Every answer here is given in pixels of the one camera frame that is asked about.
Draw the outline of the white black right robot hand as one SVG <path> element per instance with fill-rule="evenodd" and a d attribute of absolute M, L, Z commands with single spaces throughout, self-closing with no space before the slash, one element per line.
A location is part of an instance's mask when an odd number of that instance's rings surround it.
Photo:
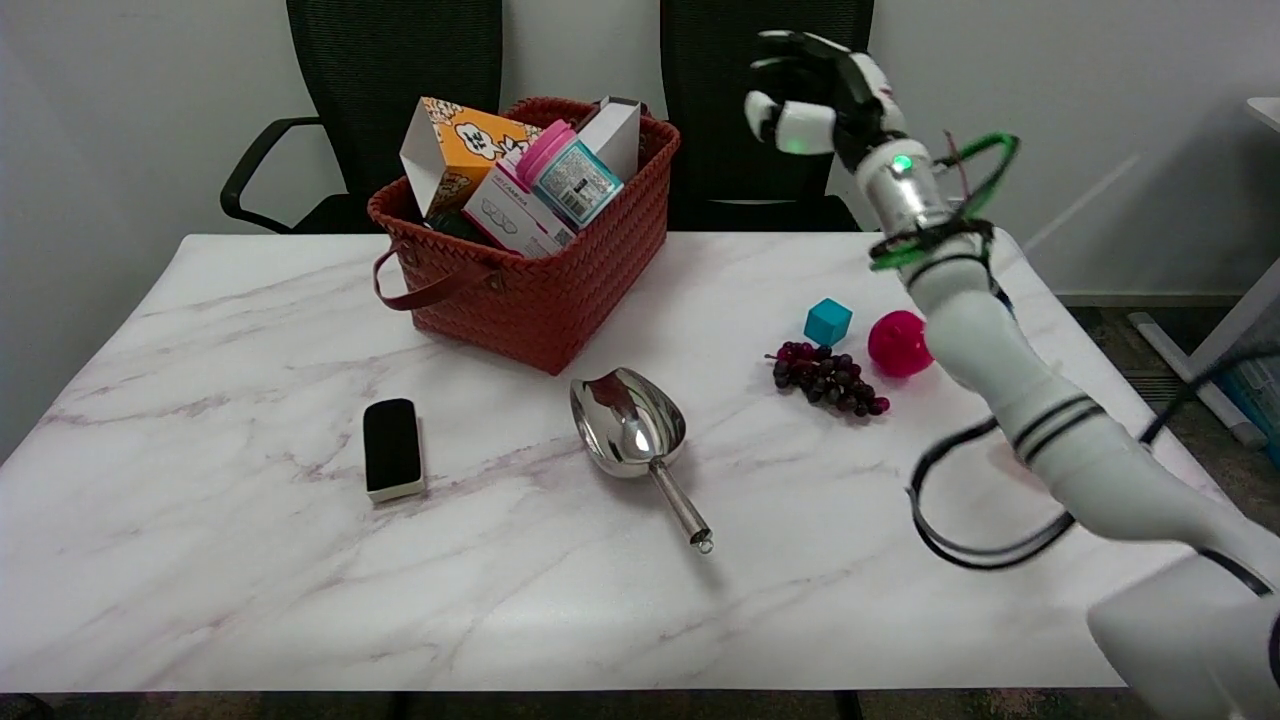
<path fill-rule="evenodd" d="M 756 35 L 742 110 L 755 140 L 795 156 L 836 158 L 847 170 L 877 147 L 909 136 L 879 65 L 819 35 Z"/>

